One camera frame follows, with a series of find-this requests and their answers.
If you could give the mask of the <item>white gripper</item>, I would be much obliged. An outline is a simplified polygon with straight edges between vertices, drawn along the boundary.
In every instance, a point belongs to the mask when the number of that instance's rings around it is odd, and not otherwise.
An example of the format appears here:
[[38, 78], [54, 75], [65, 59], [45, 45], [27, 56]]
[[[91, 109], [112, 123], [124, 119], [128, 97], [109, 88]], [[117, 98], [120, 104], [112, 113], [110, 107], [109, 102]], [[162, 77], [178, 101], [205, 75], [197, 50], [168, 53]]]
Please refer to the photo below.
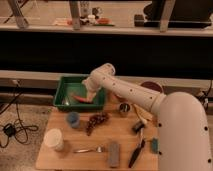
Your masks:
[[86, 93], [86, 99], [88, 101], [92, 101], [97, 92], [99, 91], [99, 86], [90, 78], [86, 78], [82, 81], [82, 84], [85, 86], [87, 93]]

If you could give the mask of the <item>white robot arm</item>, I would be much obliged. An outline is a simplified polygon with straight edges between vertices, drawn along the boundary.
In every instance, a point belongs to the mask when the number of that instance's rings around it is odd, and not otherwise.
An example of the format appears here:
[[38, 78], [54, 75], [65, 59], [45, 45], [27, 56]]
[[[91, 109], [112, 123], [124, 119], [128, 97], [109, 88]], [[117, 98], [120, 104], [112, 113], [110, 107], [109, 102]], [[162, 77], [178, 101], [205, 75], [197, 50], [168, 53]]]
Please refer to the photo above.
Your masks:
[[168, 95], [126, 82], [105, 63], [82, 81], [87, 96], [101, 88], [141, 106], [158, 118], [159, 171], [213, 171], [210, 133], [201, 102], [186, 92]]

